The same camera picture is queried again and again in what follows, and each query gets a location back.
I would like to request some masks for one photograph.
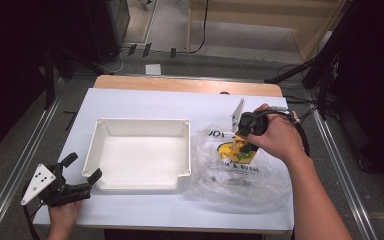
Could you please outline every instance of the white tray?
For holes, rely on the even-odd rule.
[[[82,175],[101,190],[174,190],[191,174],[190,122],[98,119]]]

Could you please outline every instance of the human hand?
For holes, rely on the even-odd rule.
[[[263,104],[255,111],[263,111],[269,105]],[[268,114],[269,120],[266,132],[261,136],[249,134],[241,136],[248,142],[264,149],[270,155],[281,159],[286,164],[299,154],[305,154],[301,137],[295,126],[286,117],[279,114]]]
[[[83,202],[69,203],[61,207],[48,207],[51,227],[48,240],[68,239],[76,224]]]

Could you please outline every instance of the clear plastic bag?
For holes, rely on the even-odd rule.
[[[218,147],[232,142],[233,137],[229,128],[215,125],[192,137],[192,175],[187,195],[222,210],[254,213],[279,210],[292,196],[286,166],[262,149],[250,164],[221,159]]]

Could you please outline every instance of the human arm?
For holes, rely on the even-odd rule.
[[[67,240],[76,224],[83,202],[69,203],[61,207],[48,207],[51,226],[48,240]]]
[[[268,108],[262,105],[257,111]],[[281,159],[289,170],[294,196],[295,238],[351,239],[339,213],[317,176],[313,161],[307,157],[300,136],[288,119],[268,115],[267,131],[250,134],[247,141]]]

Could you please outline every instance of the plastic tray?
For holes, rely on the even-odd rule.
[[[98,119],[82,175],[101,190],[174,190],[191,174],[189,120]]]

